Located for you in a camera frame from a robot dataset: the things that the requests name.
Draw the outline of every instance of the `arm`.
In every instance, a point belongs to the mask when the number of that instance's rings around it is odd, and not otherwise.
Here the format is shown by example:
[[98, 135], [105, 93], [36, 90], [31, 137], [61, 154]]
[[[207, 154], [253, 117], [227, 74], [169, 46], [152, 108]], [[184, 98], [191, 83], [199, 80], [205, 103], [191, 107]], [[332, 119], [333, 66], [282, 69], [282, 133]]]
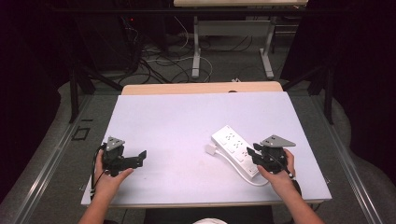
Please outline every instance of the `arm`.
[[[294, 156], [285, 149], [288, 156], [288, 169], [295, 175]], [[291, 216], [296, 224], [299, 223], [324, 223], [320, 217], [306, 204], [293, 186], [291, 179], [285, 171], [276, 175], [268, 173], [262, 166], [258, 166], [259, 172], [272, 185], [274, 191], [289, 208]]]
[[134, 170], [129, 168], [124, 170], [119, 175], [112, 177], [107, 174], [103, 174], [102, 164], [103, 150], [100, 150], [96, 158], [95, 165], [95, 196], [92, 199], [90, 206], [85, 211], [80, 224], [83, 223], [100, 223], [102, 224], [105, 220], [107, 208], [111, 203], [111, 200], [117, 193], [122, 181], [130, 175]]

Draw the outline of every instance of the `white power strip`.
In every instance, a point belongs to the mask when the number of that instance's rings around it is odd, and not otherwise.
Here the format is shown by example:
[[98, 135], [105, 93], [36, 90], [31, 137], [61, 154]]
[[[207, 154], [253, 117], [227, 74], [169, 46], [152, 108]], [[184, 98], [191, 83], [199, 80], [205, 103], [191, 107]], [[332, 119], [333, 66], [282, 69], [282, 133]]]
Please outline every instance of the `white power strip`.
[[247, 147], [253, 147], [230, 126], [226, 125], [212, 134], [212, 141], [248, 179], [251, 180], [259, 172], [247, 151]]

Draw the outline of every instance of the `white tabletop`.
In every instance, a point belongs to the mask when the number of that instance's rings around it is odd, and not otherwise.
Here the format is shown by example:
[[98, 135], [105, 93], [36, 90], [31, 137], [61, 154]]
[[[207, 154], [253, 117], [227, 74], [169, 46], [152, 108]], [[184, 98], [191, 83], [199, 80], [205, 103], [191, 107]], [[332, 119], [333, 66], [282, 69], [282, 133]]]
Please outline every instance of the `white tabletop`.
[[175, 0], [176, 7], [302, 6], [308, 0]]
[[[120, 186], [115, 207], [281, 203], [270, 185], [254, 187], [222, 157], [205, 153], [210, 136], [230, 125], [251, 145], [276, 134], [294, 142], [297, 180], [309, 202], [332, 197], [285, 92], [119, 96], [104, 141], [125, 140], [124, 157], [147, 158]], [[253, 181], [264, 179], [257, 175]], [[86, 191], [81, 204], [90, 203]]]

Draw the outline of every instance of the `table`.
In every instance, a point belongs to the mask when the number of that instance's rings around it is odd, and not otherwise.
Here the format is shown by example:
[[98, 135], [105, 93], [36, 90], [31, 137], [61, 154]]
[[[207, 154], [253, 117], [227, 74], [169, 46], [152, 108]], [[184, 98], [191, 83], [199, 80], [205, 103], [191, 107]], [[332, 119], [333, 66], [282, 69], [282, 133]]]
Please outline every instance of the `table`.
[[[274, 6], [303, 6], [307, 0], [175, 0], [176, 7], [274, 7]], [[260, 49], [265, 75], [274, 78], [274, 73], [268, 59], [268, 51], [276, 26], [276, 17], [269, 21], [198, 21], [194, 16], [194, 58], [191, 76], [199, 77], [201, 49], [200, 35], [251, 35], [265, 36], [264, 48]]]
[[[211, 134], [225, 125], [251, 144], [274, 133], [296, 143], [289, 150], [296, 157], [304, 199], [309, 203], [330, 200], [290, 98], [277, 82], [153, 84], [125, 87], [109, 122], [104, 141], [110, 135], [125, 140], [125, 157], [143, 150], [148, 153], [143, 167], [121, 184], [111, 206], [282, 203], [270, 185], [252, 186], [222, 157], [205, 153]], [[253, 181], [264, 179], [256, 175]], [[81, 204], [89, 203], [86, 191]]]

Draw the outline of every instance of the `hand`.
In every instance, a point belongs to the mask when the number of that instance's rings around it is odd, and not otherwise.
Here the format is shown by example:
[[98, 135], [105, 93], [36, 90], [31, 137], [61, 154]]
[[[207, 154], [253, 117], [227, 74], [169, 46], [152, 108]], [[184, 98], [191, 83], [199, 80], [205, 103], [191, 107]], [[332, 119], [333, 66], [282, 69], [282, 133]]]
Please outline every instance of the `hand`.
[[100, 198], [102, 200], [105, 200], [105, 202], [110, 203], [111, 200], [116, 195], [117, 191], [119, 190], [122, 181], [128, 175], [130, 175], [134, 171], [134, 169], [132, 168], [126, 169], [115, 177], [108, 175], [107, 172], [103, 174], [104, 172], [103, 163], [102, 163], [103, 153], [104, 151], [102, 149], [99, 150], [99, 153], [96, 157], [96, 165], [95, 165], [96, 187], [95, 187], [94, 199]]
[[[287, 159], [288, 159], [288, 169], [289, 171], [296, 176], [294, 170], [294, 156], [291, 154], [290, 151], [284, 149]], [[286, 173], [286, 171], [282, 170], [281, 172], [273, 175], [266, 171], [262, 166], [258, 165], [257, 167], [259, 172], [262, 174], [264, 178], [266, 178], [272, 185], [274, 191], [279, 195], [282, 199], [287, 197], [287, 195], [291, 192], [296, 191], [295, 187], [293, 186], [290, 177]]]

